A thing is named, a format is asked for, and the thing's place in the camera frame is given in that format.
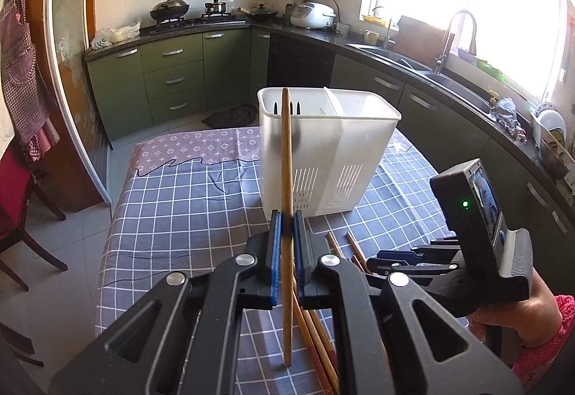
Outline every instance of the device screen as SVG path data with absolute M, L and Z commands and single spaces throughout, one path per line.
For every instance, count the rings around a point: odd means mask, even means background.
M 487 175 L 481 165 L 471 174 L 469 181 L 471 181 L 473 190 L 475 191 L 475 197 L 481 207 L 489 238 L 493 240 L 500 211 Z

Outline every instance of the checkered apron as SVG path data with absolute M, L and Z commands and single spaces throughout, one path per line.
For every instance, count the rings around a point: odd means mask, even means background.
M 31 160 L 37 160 L 54 143 L 48 116 L 56 105 L 38 69 L 25 0 L 6 1 L 0 11 L 0 31 L 6 106 L 22 147 Z

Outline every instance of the silver screw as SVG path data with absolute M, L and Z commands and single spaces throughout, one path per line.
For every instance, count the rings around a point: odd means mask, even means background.
M 248 266 L 253 263 L 255 263 L 255 257 L 251 254 L 240 254 L 236 257 L 236 264 L 238 265 Z
M 401 272 L 394 272 L 389 276 L 389 281 L 395 286 L 405 286 L 409 283 L 409 277 Z
M 186 276 L 181 272 L 172 272 L 166 277 L 166 282 L 170 286 L 178 286 L 186 281 Z
M 334 254 L 326 254 L 324 256 L 321 256 L 321 263 L 325 266 L 328 267 L 335 267 L 336 265 L 338 265 L 341 260 L 339 259 L 339 257 L 337 257 Z

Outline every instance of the human hand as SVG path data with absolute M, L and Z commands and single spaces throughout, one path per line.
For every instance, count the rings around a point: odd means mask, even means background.
M 547 343 L 557 334 L 563 316 L 553 293 L 533 269 L 529 299 L 484 306 L 468 316 L 468 320 L 470 332 L 479 340 L 485 341 L 485 325 L 496 325 L 517 330 L 523 345 L 533 348 Z

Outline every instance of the gas stove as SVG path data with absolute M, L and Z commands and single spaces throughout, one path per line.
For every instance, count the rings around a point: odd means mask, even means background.
M 157 33 L 162 33 L 166 31 L 173 31 L 179 29 L 189 29 L 193 27 L 206 26 L 206 25 L 242 25 L 245 24 L 243 19 L 236 18 L 235 15 L 230 13 L 225 14 L 202 14 L 201 17 L 196 19 L 184 19 L 180 17 L 178 19 L 172 19 L 169 21 L 163 21 L 157 23 L 155 27 L 151 28 L 150 34 L 154 35 Z

